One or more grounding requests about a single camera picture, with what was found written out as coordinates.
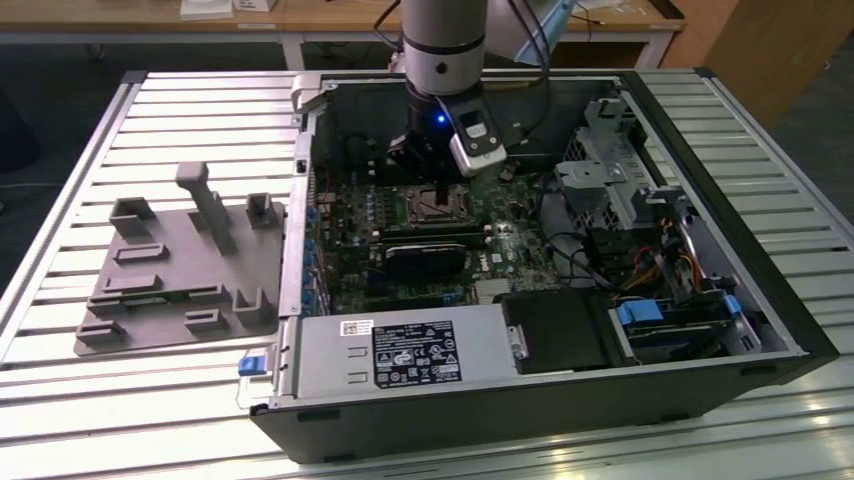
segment blue latch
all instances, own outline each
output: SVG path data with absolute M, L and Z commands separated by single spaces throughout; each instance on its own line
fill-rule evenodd
M 630 300 L 617 308 L 617 317 L 622 325 L 636 322 L 661 322 L 665 320 L 656 300 Z
M 242 377 L 267 374 L 267 354 L 247 356 L 241 359 L 238 373 Z
M 742 313 L 742 306 L 738 303 L 738 299 L 733 295 L 728 295 L 724 298 L 724 304 L 726 305 L 726 308 L 730 311 L 730 313 L 733 314 L 733 316 L 736 316 L 740 313 Z

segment motherboard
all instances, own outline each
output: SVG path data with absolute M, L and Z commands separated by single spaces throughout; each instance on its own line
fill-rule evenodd
M 357 175 L 330 182 L 317 201 L 333 312 L 485 304 L 556 288 L 536 219 L 541 176 L 497 168 L 445 192 Z

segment metal case frame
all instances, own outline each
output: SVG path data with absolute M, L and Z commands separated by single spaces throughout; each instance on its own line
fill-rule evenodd
M 508 77 L 514 73 L 490 76 Z M 738 260 L 740 276 L 761 291 L 763 306 L 777 313 L 792 335 L 791 346 L 796 344 L 796 348 L 791 349 L 789 355 L 733 357 L 732 361 L 717 364 L 693 361 L 670 369 L 630 367 L 614 374 L 577 375 L 569 381 L 552 376 L 525 386 L 497 386 L 477 391 L 442 390 L 382 399 L 342 397 L 324 403 L 293 396 L 295 375 L 290 373 L 299 368 L 301 352 L 291 346 L 295 345 L 299 321 L 295 316 L 283 317 L 283 354 L 274 379 L 277 396 L 253 408 L 251 419 L 297 462 L 365 458 L 696 417 L 745 392 L 787 383 L 839 357 L 833 343 L 638 73 L 573 71 L 557 73 L 553 78 L 569 76 L 620 80 L 624 95 L 676 167 L 686 193 L 712 220 L 713 234 L 726 253 L 732 254 L 728 256 Z M 337 74 L 324 78 L 325 81 L 346 82 L 400 79 L 401 76 L 374 73 Z M 307 118 L 309 122 L 303 124 L 311 131 L 311 115 Z M 657 166 L 646 163 L 656 176 L 661 176 Z M 286 269 L 289 262 L 291 260 L 286 258 Z

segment wooden table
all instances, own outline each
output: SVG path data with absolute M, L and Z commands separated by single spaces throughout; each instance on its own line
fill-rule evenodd
M 376 42 L 374 21 L 392 0 L 279 0 L 273 12 L 235 12 L 234 18 L 185 22 L 181 0 L 0 0 L 0 43 L 255 43 L 283 46 L 287 67 L 305 70 L 307 42 Z M 645 45 L 637 66 L 654 68 L 685 22 L 668 19 L 650 0 L 590 12 L 592 27 L 573 19 L 562 42 Z M 401 29 L 393 14 L 384 25 Z
M 0 43 L 282 43 L 287 0 L 267 12 L 182 21 L 181 0 L 0 0 Z
M 392 0 L 287 0 L 283 19 L 283 47 L 293 70 L 305 70 L 302 45 L 309 42 L 374 42 L 374 22 Z M 384 31 L 401 31 L 400 11 L 386 19 Z M 585 20 L 573 18 L 562 42 L 628 42 L 645 44 L 636 67 L 656 68 L 665 56 L 682 19 L 669 19 L 650 0 L 628 0 L 617 8 L 590 11 L 590 19 L 602 25 L 589 29 Z

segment warning symbol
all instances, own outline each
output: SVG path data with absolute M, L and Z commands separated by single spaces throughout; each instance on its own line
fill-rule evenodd
M 381 352 L 377 354 L 377 366 L 392 367 L 392 353 Z

